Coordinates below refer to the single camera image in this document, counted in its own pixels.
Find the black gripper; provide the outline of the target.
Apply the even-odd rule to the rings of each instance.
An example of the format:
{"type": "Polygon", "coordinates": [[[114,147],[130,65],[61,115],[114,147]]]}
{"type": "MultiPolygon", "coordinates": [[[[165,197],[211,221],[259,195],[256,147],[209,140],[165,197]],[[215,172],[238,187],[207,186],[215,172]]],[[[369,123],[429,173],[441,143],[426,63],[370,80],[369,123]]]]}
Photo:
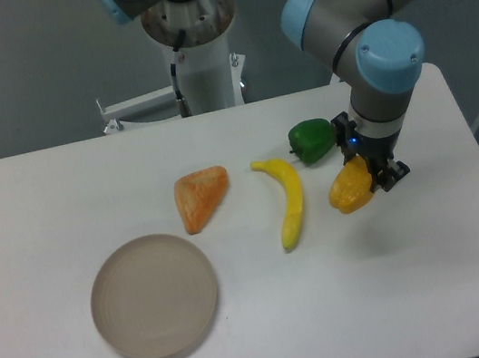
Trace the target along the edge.
{"type": "Polygon", "coordinates": [[[336,132],[336,145],[345,157],[345,164],[355,156],[366,161],[367,170],[372,177],[373,192],[379,189],[389,192],[410,173],[410,168],[403,161],[394,158],[399,130],[364,132],[362,122],[360,117],[354,120],[346,112],[334,117],[331,124],[336,132]]]}

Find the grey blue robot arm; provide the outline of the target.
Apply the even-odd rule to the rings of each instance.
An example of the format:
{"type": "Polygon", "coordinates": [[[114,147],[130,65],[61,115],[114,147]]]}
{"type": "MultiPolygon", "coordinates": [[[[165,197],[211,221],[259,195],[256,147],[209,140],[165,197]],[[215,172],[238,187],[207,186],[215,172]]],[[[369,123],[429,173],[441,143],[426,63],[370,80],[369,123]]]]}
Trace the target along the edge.
{"type": "MultiPolygon", "coordinates": [[[[100,0],[119,23],[139,19],[163,48],[172,96],[182,117],[231,107],[226,37],[232,0],[100,0]]],[[[393,14],[413,0],[287,0],[284,35],[350,86],[347,111],[333,120],[346,160],[364,159],[372,190],[390,190],[407,175],[394,148],[422,72],[425,46],[393,14]]]]}

